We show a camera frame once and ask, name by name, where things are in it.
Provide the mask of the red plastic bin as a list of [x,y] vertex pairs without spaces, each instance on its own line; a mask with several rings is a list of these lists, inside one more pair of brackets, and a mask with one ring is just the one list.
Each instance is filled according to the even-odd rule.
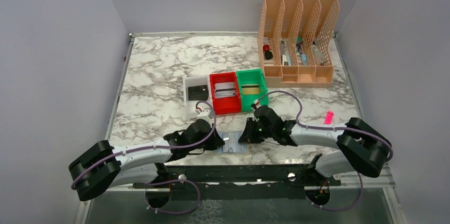
[[241,112],[241,97],[235,72],[210,74],[211,98],[217,115]]

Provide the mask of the white plastic bin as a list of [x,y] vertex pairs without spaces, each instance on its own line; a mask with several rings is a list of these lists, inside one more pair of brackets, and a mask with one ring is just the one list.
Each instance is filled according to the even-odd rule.
[[195,106],[198,101],[212,103],[209,75],[184,77],[183,98],[186,118],[195,118],[197,116]]

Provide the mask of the green plastic bin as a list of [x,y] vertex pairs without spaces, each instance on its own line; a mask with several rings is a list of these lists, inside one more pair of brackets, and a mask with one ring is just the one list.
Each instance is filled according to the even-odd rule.
[[252,111],[255,100],[268,93],[263,71],[260,68],[236,71],[241,97],[241,111]]

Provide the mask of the silver credit card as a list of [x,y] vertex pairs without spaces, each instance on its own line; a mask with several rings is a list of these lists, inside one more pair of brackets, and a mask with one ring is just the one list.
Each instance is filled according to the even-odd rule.
[[235,84],[233,82],[222,82],[214,85],[214,97],[216,99],[234,97]]

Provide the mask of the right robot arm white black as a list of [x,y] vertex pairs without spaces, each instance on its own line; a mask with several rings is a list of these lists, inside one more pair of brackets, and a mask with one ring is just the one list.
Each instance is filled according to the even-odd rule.
[[247,119],[239,143],[256,144],[269,138],[283,146],[335,149],[319,154],[310,164],[310,173],[323,178],[351,171],[377,178],[393,157],[390,141],[357,117],[345,124],[312,126],[293,119],[283,120],[272,108],[262,105]]

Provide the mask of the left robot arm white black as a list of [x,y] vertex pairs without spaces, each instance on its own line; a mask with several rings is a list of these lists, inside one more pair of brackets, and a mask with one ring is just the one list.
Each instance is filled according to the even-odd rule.
[[118,147],[101,140],[69,165],[71,189],[80,201],[88,201],[110,187],[150,183],[163,163],[182,159],[197,149],[214,151],[224,144],[215,126],[202,119],[150,143]]

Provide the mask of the black credit card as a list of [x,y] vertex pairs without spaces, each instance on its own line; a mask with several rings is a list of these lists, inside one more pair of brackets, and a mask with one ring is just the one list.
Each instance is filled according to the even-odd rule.
[[187,99],[189,101],[200,100],[207,101],[209,98],[209,90],[206,84],[196,85],[187,88]]

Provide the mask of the gold credit card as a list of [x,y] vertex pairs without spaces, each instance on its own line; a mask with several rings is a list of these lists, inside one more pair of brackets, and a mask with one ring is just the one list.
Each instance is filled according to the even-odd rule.
[[241,93],[243,95],[260,94],[259,85],[258,84],[243,84],[241,86]]

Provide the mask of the pink highlighter marker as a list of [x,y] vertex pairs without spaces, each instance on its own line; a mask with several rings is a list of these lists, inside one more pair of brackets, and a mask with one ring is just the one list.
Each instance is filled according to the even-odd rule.
[[334,112],[328,111],[326,113],[326,116],[325,116],[325,119],[324,119],[324,124],[325,125],[331,125],[333,123],[333,117],[334,117]]

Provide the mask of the red black item in organizer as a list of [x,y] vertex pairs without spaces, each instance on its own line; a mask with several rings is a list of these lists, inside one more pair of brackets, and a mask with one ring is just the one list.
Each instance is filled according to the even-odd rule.
[[263,55],[265,60],[271,60],[273,58],[273,53],[271,52],[270,45],[263,45]]

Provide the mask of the stationery items in organizer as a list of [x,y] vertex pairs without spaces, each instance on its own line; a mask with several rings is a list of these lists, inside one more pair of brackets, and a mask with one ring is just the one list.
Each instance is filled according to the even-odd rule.
[[[307,55],[302,51],[303,42],[304,41],[301,37],[297,38],[295,52],[296,52],[298,65],[308,65]],[[327,57],[324,54],[324,52],[319,49],[318,43],[319,43],[319,40],[317,38],[314,38],[313,45],[311,48],[313,57],[314,57],[314,61],[319,66],[328,65]],[[288,47],[288,40],[285,38],[282,38],[280,41],[280,60],[281,60],[281,65],[284,65],[284,66],[292,65],[292,60],[290,58],[289,47]]]

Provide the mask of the orange mesh file organizer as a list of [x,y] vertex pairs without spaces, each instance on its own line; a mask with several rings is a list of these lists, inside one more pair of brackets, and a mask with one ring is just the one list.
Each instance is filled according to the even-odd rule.
[[338,0],[263,0],[257,47],[268,87],[331,86],[328,47],[339,11]]

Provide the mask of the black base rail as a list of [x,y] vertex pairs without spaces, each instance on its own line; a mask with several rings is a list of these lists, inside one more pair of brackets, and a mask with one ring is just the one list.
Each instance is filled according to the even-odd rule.
[[339,186],[309,164],[165,166],[155,181],[134,183],[151,199],[173,201],[305,199],[305,189]]

